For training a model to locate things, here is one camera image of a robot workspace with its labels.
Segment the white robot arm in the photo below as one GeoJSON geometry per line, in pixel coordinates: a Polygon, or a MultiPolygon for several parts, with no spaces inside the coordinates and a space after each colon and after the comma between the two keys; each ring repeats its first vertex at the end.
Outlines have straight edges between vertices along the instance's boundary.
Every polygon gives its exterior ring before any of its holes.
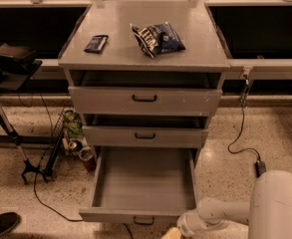
{"type": "Polygon", "coordinates": [[[247,202],[205,197],[179,216],[160,239],[182,239],[221,230],[236,222],[248,227],[248,239],[292,239],[292,173],[270,170],[256,179],[247,202]]]}

